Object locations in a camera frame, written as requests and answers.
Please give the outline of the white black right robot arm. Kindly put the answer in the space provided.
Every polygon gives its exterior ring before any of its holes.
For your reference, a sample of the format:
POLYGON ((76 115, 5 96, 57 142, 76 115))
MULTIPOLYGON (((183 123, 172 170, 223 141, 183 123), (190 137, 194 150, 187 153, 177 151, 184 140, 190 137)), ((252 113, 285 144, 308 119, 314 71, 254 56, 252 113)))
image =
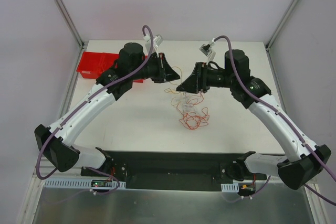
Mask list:
POLYGON ((277 176, 297 190, 323 170, 331 150, 309 139, 285 115, 270 88, 250 74, 249 58, 242 50, 227 51, 223 68, 213 61, 197 62, 177 90, 198 94, 211 87, 230 89, 233 98, 264 124, 284 151, 282 156, 245 153, 226 168, 230 179, 242 182, 259 173, 277 176))

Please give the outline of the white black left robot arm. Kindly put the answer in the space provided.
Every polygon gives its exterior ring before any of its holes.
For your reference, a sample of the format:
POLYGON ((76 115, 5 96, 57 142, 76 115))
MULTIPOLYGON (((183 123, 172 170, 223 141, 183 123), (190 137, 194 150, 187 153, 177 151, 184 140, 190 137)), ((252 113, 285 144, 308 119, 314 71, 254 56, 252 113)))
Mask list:
POLYGON ((118 59, 97 79, 86 96, 62 118, 50 126, 39 125, 34 134, 38 149, 59 172, 73 167, 92 167, 99 176, 111 170, 111 158, 102 149, 75 145, 86 126, 105 108, 128 92, 135 80, 151 79, 166 83, 180 79, 163 53, 145 55, 143 47, 129 42, 119 51, 118 59))

